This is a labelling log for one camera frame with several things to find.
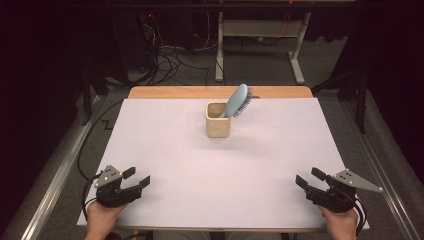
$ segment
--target wrist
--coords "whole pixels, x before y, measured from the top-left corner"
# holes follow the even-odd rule
[[[102,238],[102,236],[100,236],[99,234],[87,232],[87,235],[85,235],[84,240],[104,240],[104,238]]]

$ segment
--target cable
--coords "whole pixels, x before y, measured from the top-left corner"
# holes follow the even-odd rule
[[[84,186],[84,189],[83,189],[83,192],[82,192],[82,198],[81,198],[81,208],[82,208],[82,212],[84,213],[85,220],[87,220],[87,219],[88,219],[87,209],[86,209],[85,207],[86,207],[87,203],[89,203],[90,201],[93,201],[93,200],[95,199],[95,198],[93,198],[93,199],[90,199],[87,203],[85,202],[85,197],[86,197],[86,195],[87,195],[87,190],[88,190],[88,188],[91,186],[91,183],[92,183],[95,179],[97,179],[97,178],[99,178],[99,177],[100,177],[100,175],[102,174],[102,172],[103,172],[103,171],[101,171],[99,174],[94,175],[92,178],[90,178],[90,179],[87,181],[87,183],[85,184],[85,186]]]
[[[209,75],[209,68],[207,67],[194,67],[191,65],[188,65],[186,63],[184,63],[183,61],[181,61],[181,59],[178,57],[178,53],[177,53],[177,49],[175,49],[175,58],[180,62],[181,65],[189,67],[189,68],[193,68],[193,69],[199,69],[199,70],[206,70],[206,76],[205,76],[205,86],[208,85],[208,75]]]
[[[361,210],[361,208],[359,208],[359,206],[358,206],[358,204],[356,204],[356,201],[354,201],[351,197],[349,197],[346,193],[344,193],[344,192],[342,192],[342,191],[340,191],[339,189],[335,189],[338,193],[340,193],[340,194],[342,194],[346,199],[348,199],[353,205],[354,205],[354,207],[355,207],[355,209],[356,209],[356,211],[358,212],[358,215],[359,215],[359,223],[358,223],[358,226],[356,227],[356,237],[358,237],[358,235],[359,235],[359,232],[362,230],[362,228],[364,227],[364,225],[365,225],[365,222],[366,222],[366,219],[367,219],[367,217],[366,217],[366,211],[365,211],[365,208],[364,208],[364,206],[363,206],[363,203],[361,202],[361,201],[359,201],[359,203],[361,204],[361,206],[362,206],[362,209],[364,210]]]
[[[227,86],[227,80],[225,79],[225,72],[224,69],[221,67],[221,65],[219,64],[218,60],[215,60],[216,64],[218,65],[218,67],[221,69],[222,71],[222,80],[224,81],[224,86]]]
[[[118,105],[119,103],[123,102],[124,99],[112,104],[112,106],[108,107],[100,116],[99,118],[97,118],[97,120],[94,122],[94,124],[91,126],[90,130],[88,131],[87,135],[84,138],[84,141],[81,144],[81,148],[78,151],[78,156],[77,156],[77,167],[78,167],[78,171],[81,174],[81,176],[85,179],[85,180],[89,180],[89,178],[83,173],[82,169],[81,169],[81,153],[85,147],[85,144],[87,142],[88,137],[90,136],[91,132],[93,131],[94,127],[96,126],[96,124],[100,121],[100,119],[109,111],[111,110],[113,107],[115,107],[116,105]]]

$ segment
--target metal stand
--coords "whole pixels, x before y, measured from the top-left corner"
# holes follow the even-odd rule
[[[310,12],[305,13],[303,21],[301,22],[297,33],[293,34],[292,36],[297,37],[297,43],[296,43],[296,47],[294,49],[294,51],[290,51],[288,52],[288,56],[290,59],[290,64],[292,66],[293,69],[293,73],[295,75],[296,78],[296,82],[299,85],[304,85],[305,84],[305,79],[303,78],[303,74],[302,71],[300,69],[299,66],[299,62],[297,61],[297,57],[299,55],[299,51],[300,48],[302,46],[302,42],[303,42],[303,38],[305,37],[305,32],[306,29],[308,27],[308,23],[309,23],[309,18],[311,16]],[[234,32],[235,36],[263,36],[263,37],[281,37],[279,31],[273,31],[275,30],[273,27],[275,25],[275,23],[273,22],[269,22],[268,25],[264,25],[262,26],[262,28],[270,28],[272,30],[270,31],[264,31],[263,29],[258,29],[256,26],[251,26],[249,28],[249,24],[251,25],[255,25],[253,23],[249,23],[249,21],[245,21],[245,23],[239,23],[239,28],[243,29],[244,31],[246,31],[244,34],[241,34],[241,30],[240,29],[232,29],[231,32]],[[223,13],[220,12],[219,13],[219,23],[218,23],[218,50],[217,50],[217,55],[216,55],[216,67],[215,67],[215,81],[216,82],[222,82],[224,80],[224,53],[222,50],[222,43],[223,43],[223,36],[224,35],[232,35],[231,33],[229,33],[228,31],[224,32],[224,16]]]
[[[299,34],[297,37],[297,43],[296,48],[294,52],[290,51],[288,53],[290,64],[292,65],[293,73],[296,78],[296,82],[299,85],[305,84],[305,79],[303,78],[302,71],[300,70],[299,62],[297,61],[297,56],[299,55],[300,47],[302,46],[303,38],[305,37],[306,28],[308,27],[309,18],[311,17],[311,13],[307,12],[305,13],[305,16],[303,18],[303,23],[300,26]]]

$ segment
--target table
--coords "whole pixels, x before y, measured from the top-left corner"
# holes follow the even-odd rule
[[[294,183],[299,174],[325,188],[310,175],[311,168],[329,174],[344,169],[318,101],[307,87],[251,87],[259,99],[253,99],[248,109],[232,120],[230,136],[206,137],[205,104],[226,100],[235,88],[131,90],[99,171],[108,164],[120,171],[135,166],[136,174],[124,180],[122,187],[133,186],[148,175],[151,184],[141,199],[122,212],[117,227],[287,233],[325,230],[320,211]],[[275,117],[263,122],[266,112]],[[86,224],[82,216],[78,224]]]
[[[295,2],[353,2],[355,0],[300,0]],[[280,0],[251,0],[250,2],[281,2]],[[302,21],[289,21],[286,26],[285,33],[281,33],[282,21],[257,21],[257,20],[226,20],[224,14],[219,13],[218,17],[218,50],[216,54],[216,67],[215,67],[215,80],[220,82],[224,79],[224,53],[222,50],[224,36],[254,36],[254,37],[296,37],[297,42],[295,49],[288,52],[293,74],[296,83],[299,85],[305,84],[302,71],[300,69],[297,57],[305,37],[306,29],[308,27],[311,12],[304,14]]]

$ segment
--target white paper sheet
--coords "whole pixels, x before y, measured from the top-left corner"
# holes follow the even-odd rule
[[[127,99],[99,166],[136,167],[122,187],[151,176],[118,226],[316,229],[325,222],[295,184],[328,186],[344,169],[317,99],[253,99],[228,138],[208,138],[205,107],[226,99]],[[88,199],[94,197],[91,189]],[[83,216],[78,221],[85,225]]]

